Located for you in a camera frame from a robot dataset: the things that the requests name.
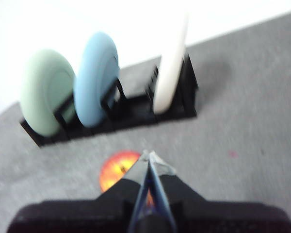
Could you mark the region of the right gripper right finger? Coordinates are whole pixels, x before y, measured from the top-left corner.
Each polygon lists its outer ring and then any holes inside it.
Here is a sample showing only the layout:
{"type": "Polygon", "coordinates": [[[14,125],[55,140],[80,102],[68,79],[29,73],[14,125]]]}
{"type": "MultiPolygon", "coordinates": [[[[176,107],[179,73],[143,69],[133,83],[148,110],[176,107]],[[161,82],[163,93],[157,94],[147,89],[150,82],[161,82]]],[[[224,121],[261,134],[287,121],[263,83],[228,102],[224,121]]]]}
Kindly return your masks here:
{"type": "Polygon", "coordinates": [[[276,206],[208,200],[153,151],[149,164],[163,207],[179,233],[291,233],[289,216],[276,206]]]}

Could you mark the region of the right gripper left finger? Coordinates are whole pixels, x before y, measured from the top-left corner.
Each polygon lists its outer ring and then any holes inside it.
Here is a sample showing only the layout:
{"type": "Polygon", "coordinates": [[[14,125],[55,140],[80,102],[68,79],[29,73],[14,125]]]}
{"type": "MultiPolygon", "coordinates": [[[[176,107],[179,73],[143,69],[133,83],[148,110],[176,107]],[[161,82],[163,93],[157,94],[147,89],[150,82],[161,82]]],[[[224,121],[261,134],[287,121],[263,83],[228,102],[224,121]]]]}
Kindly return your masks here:
{"type": "Polygon", "coordinates": [[[94,200],[45,200],[22,207],[10,233],[124,233],[141,189],[131,169],[141,154],[120,151],[102,166],[102,194],[94,200]]]}

